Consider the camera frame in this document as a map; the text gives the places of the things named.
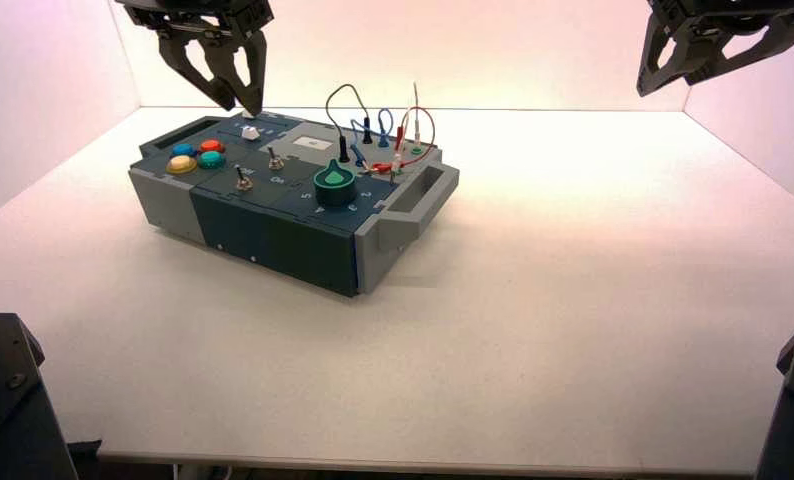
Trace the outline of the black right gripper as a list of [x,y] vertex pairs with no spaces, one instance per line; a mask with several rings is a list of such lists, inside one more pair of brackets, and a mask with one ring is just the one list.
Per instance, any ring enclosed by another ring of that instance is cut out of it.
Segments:
[[[703,64],[684,76],[688,85],[730,73],[779,55],[794,46],[794,1],[648,1],[647,26],[636,89],[648,96],[677,80],[690,69],[685,29],[701,27],[703,35],[716,31],[713,50]],[[727,56],[734,37],[761,37],[747,49]],[[664,65],[659,59],[668,41],[674,49]]]

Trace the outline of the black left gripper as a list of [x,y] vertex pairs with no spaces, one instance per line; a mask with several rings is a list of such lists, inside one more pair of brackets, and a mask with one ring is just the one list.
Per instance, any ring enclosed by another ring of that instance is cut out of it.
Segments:
[[[249,114],[263,108],[266,39],[260,31],[274,18],[268,1],[118,1],[135,25],[157,32],[164,62],[218,106],[239,103]],[[187,56],[187,45],[201,43],[212,78]],[[235,54],[242,50],[249,72],[238,73]]]

